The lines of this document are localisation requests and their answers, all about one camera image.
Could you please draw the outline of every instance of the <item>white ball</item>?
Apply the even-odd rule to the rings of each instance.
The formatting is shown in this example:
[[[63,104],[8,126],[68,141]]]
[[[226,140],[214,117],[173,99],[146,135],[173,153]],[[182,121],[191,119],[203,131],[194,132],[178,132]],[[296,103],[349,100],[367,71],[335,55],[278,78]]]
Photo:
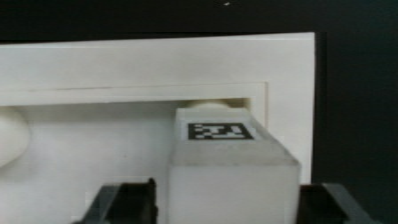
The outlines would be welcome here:
[[[31,140],[29,125],[20,112],[0,107],[0,167],[22,156]]]

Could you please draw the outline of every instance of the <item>white panel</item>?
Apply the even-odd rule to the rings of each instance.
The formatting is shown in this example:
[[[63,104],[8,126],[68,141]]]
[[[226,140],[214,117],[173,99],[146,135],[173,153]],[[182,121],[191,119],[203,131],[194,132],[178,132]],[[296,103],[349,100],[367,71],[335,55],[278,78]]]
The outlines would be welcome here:
[[[313,33],[4,45],[0,74],[2,94],[25,92],[31,104],[43,90],[267,82],[269,130],[299,158],[310,182]]]

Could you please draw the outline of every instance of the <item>white block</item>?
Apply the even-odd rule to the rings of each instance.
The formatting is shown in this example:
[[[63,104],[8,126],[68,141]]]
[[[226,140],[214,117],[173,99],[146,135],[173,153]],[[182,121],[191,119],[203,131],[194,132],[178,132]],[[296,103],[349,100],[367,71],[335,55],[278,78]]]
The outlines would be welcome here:
[[[294,224],[299,162],[248,110],[180,109],[176,135],[169,224]]]

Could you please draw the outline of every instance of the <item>black background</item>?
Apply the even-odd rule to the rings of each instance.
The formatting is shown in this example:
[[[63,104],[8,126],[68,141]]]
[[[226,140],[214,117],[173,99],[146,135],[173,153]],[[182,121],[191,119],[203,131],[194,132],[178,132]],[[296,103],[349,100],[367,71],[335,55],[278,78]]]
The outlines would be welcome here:
[[[397,223],[397,0],[0,1],[4,44],[304,31],[322,33],[313,182],[344,183]]]

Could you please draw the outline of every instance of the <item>black object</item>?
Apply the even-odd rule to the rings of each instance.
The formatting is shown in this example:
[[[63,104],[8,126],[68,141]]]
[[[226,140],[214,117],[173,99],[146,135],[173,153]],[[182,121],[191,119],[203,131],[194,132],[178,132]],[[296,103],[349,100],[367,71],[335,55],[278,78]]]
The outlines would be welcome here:
[[[157,183],[105,186],[82,222],[75,224],[157,224]]]
[[[157,183],[105,186],[82,222],[75,224],[157,224]],[[304,185],[297,224],[383,224],[374,221],[340,184]]]
[[[381,224],[374,221],[340,184],[301,188],[297,224]]]

